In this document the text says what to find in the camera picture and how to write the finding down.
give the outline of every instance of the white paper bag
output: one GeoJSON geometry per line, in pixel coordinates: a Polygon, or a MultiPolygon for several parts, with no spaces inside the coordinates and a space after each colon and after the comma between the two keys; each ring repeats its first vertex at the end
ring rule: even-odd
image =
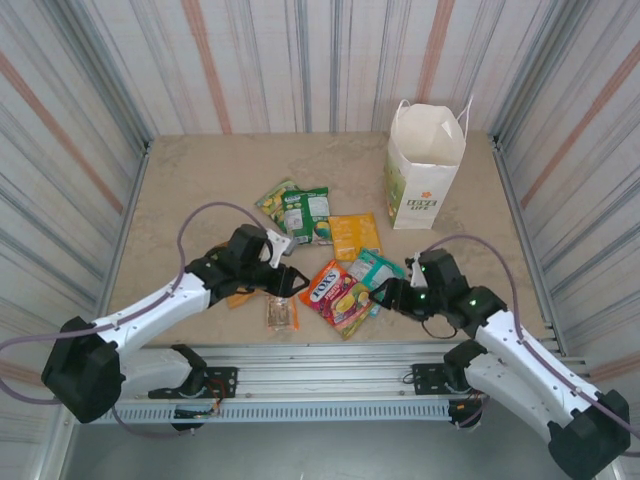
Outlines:
{"type": "Polygon", "coordinates": [[[432,227],[462,161],[471,100],[458,118],[447,107],[400,102],[385,166],[394,229],[432,227]],[[458,120],[465,113],[463,133],[458,120]]]}

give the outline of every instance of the marble-patterned surface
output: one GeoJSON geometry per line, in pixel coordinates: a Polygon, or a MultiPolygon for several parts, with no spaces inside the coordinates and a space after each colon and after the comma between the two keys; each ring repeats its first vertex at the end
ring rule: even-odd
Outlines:
{"type": "MultiPolygon", "coordinates": [[[[385,255],[397,263],[436,240],[471,233],[490,241],[506,257],[518,286],[523,324],[544,335],[531,279],[511,220],[486,135],[470,134],[462,166],[432,230],[392,230],[386,214],[383,162],[387,137],[376,133],[159,137],[134,215],[111,311],[129,305],[168,282],[176,273],[176,233],[184,218],[203,203],[225,200],[250,208],[272,225],[253,203],[283,178],[302,188],[329,187],[332,214],[373,211],[385,255]]],[[[187,229],[187,258],[226,241],[246,218],[215,208],[198,215],[187,229]]],[[[511,304],[502,267],[491,252],[468,241],[447,247],[472,285],[483,284],[511,304]]],[[[312,277],[333,258],[331,246],[302,246],[286,263],[312,277]]],[[[184,320],[155,344],[320,343],[341,338],[317,313],[298,302],[300,330],[266,328],[266,300],[252,298],[229,310],[225,303],[184,320]]],[[[436,335],[451,330],[444,318],[429,322],[436,335]]],[[[383,310],[368,318],[351,342],[428,341],[417,322],[383,310]]]]}

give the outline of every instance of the paper bag handle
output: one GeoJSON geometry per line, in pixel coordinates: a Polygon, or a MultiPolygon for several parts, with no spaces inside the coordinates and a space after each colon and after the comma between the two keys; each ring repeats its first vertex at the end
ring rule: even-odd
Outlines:
{"type": "Polygon", "coordinates": [[[408,107],[411,106],[411,102],[409,100],[407,100],[406,98],[403,98],[402,100],[400,100],[400,105],[398,105],[398,108],[396,109],[396,121],[395,121],[396,128],[398,128],[398,118],[399,118],[399,115],[400,115],[400,109],[402,107],[404,107],[405,103],[407,104],[408,107]]]}
{"type": "Polygon", "coordinates": [[[464,121],[464,141],[465,142],[467,141],[467,133],[469,132],[469,112],[471,111],[471,102],[473,102],[473,93],[469,97],[469,103],[467,103],[467,106],[464,107],[464,110],[462,110],[460,112],[460,115],[456,117],[456,120],[459,122],[462,115],[464,115],[465,113],[467,114],[467,118],[464,121]]]}

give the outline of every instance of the striped wall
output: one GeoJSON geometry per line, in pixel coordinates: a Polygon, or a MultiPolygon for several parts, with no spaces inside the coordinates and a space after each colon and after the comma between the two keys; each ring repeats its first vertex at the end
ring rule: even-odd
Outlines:
{"type": "MultiPolygon", "coordinates": [[[[54,3],[0,1],[0,340],[91,317],[141,140],[97,90],[54,3]]],[[[0,375],[43,396],[50,345],[2,353],[0,375]]],[[[0,478],[26,476],[51,411],[0,400],[0,478]]]]}
{"type": "Polygon", "coordinates": [[[576,5],[499,136],[568,350],[629,395],[637,421],[640,3],[576,5]]]}
{"type": "Polygon", "coordinates": [[[558,0],[70,0],[153,136],[386,130],[402,98],[487,130],[558,0]]]}

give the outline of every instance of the snack bag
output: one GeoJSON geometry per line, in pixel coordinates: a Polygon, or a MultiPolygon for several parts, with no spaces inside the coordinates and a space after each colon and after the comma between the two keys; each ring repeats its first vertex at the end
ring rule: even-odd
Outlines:
{"type": "Polygon", "coordinates": [[[267,295],[267,327],[275,332],[300,328],[294,297],[281,298],[267,295]]]}
{"type": "Polygon", "coordinates": [[[342,338],[349,338],[369,315],[369,290],[331,260],[311,281],[300,300],[318,312],[342,338]]]}
{"type": "MultiPolygon", "coordinates": [[[[348,273],[369,290],[375,290],[387,278],[404,278],[402,267],[366,248],[362,249],[356,261],[351,264],[348,273]]],[[[374,304],[369,315],[375,317],[381,308],[380,305],[374,304]]]]}
{"type": "Polygon", "coordinates": [[[230,309],[241,307],[258,293],[260,293],[259,290],[252,293],[236,293],[235,295],[231,295],[230,297],[227,297],[227,306],[230,309]]]}
{"type": "Polygon", "coordinates": [[[285,192],[282,204],[287,235],[297,238],[299,244],[330,245],[328,194],[326,187],[285,192]]]}
{"type": "Polygon", "coordinates": [[[329,217],[336,260],[354,262],[363,248],[382,254],[373,213],[329,217]]]}
{"type": "Polygon", "coordinates": [[[285,180],[278,184],[269,193],[256,202],[256,206],[276,222],[280,230],[287,232],[284,225],[284,208],[282,207],[282,194],[288,190],[299,190],[292,180],[285,180]]]}

